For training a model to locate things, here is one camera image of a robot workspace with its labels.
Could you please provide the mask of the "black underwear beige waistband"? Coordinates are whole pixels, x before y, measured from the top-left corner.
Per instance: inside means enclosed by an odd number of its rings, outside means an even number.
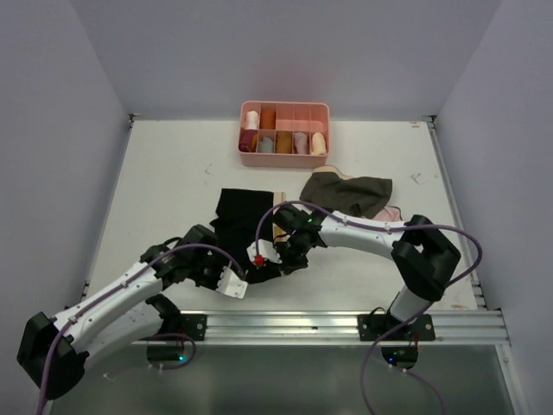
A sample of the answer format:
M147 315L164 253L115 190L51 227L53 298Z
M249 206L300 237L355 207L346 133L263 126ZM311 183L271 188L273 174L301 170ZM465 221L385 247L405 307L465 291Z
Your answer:
M275 194L269 191L223 188L210 222L219 246L242 267L249 284L261 284L279 278L277 265L257 268L249 259L247 248L255 240L257 225L264 213L274 206Z

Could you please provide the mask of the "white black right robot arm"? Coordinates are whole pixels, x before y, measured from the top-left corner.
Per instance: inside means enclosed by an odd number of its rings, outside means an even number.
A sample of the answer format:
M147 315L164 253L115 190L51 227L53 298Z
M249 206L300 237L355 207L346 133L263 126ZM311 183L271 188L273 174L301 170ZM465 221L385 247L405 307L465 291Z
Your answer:
M311 213L293 205L280 207L273 223L287 234L276 244L282 271L305 268L310 250L349 248L392 261L404 281L385 314L389 336L401 340L416 328L414 315L442 299L461 260L461 253L425 216L379 222L338 211Z

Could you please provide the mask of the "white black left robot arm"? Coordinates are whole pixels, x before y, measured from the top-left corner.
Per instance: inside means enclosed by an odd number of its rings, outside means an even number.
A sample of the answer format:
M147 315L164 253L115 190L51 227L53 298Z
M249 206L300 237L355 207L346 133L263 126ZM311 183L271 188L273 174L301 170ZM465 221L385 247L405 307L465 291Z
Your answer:
M25 325L16 360L39 388L39 404L64 396L97 361L137 340L193 344L179 311L163 292L185 280L237 299L245 272L210 229L149 247L121 277L95 295L53 316L38 312Z

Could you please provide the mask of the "olive green underwear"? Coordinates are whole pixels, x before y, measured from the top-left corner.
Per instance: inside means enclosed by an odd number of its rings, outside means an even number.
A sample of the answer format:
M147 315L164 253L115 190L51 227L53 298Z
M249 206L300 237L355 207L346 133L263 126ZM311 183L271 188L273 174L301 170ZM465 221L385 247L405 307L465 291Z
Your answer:
M299 200L354 217L373 219L389 204L392 180L370 176L346 176L325 165L313 170Z

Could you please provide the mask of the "light pink underwear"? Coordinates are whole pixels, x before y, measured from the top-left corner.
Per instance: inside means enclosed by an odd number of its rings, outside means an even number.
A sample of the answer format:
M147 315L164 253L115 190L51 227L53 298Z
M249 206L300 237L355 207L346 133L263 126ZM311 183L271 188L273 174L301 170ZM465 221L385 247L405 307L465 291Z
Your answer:
M399 207L385 206L374 217L376 221L398 222L403 221L402 211Z

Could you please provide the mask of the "grey rolled underwear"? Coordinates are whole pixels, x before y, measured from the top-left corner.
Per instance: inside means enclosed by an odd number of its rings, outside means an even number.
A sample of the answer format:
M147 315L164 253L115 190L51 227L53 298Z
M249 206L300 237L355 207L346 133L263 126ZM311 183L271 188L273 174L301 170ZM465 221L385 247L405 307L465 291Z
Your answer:
M262 137L257 145L257 151L264 154L273 153L274 140L271 137Z

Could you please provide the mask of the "pale pink rolled underwear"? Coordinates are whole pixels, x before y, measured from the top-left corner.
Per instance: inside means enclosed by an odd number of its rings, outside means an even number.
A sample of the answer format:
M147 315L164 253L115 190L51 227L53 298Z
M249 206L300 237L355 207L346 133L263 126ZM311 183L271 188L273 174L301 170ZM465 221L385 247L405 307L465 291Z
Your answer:
M296 154L308 154L308 135L302 131L294 133L294 147Z

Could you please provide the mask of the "peach rolled underwear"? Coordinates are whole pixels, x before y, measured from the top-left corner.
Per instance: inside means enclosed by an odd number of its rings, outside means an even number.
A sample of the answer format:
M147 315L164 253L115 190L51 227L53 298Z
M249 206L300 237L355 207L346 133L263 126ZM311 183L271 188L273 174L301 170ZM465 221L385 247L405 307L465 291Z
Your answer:
M311 155L324 156L327 154L327 143L321 132L315 132L311 137Z

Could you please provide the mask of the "mustard brown rolled underwear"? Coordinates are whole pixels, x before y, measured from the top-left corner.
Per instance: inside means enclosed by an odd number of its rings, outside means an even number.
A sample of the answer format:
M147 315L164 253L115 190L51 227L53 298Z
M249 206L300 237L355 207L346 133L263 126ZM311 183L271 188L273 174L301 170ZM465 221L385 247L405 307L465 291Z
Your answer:
M277 131L275 152L277 154L291 154L293 152L293 136L291 131Z

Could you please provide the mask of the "maroon rolled underwear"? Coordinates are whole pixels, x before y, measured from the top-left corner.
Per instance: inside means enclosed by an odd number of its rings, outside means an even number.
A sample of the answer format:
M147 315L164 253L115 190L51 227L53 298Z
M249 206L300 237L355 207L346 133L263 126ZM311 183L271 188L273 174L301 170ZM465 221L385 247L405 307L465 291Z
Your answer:
M238 150L244 153L257 151L258 130L243 130L238 140Z

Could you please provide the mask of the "orange rolled underwear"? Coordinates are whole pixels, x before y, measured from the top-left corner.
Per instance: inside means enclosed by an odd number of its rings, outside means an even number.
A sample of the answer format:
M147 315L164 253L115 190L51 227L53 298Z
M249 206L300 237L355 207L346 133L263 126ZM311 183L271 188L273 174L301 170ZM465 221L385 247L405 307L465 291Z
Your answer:
M263 108L260 113L259 127L262 130L275 130L277 110L275 108Z

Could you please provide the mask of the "white pink rolled underwear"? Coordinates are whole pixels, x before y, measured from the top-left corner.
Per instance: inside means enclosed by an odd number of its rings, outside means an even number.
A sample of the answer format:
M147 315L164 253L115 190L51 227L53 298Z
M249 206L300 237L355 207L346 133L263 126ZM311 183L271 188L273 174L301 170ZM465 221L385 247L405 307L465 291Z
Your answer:
M245 114L245 129L257 130L259 128L259 113L257 111L248 111Z

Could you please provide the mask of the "pink divided storage box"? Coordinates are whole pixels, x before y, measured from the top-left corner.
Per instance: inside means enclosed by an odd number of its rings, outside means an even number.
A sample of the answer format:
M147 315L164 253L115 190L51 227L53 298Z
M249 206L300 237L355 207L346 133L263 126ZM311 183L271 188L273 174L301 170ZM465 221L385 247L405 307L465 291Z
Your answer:
M320 167L331 152L329 107L317 102L246 101L237 150L247 167Z

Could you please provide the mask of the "aluminium frame rail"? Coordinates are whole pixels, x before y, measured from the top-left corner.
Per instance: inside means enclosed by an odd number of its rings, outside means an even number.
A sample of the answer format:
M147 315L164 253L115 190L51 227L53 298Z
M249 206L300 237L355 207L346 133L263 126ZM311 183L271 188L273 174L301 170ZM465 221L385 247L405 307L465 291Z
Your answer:
M129 312L109 324L93 316L78 317L68 311L55 324L69 326L66 335L74 348L91 345L126 345L142 336ZM342 344L376 340L363 318L370 314L356 311L181 311L183 315L207 317L204 339L210 344ZM506 345L509 336L503 316L498 311L433 311L412 324L412 333L400 339L385 338L388 344L419 342L432 345Z

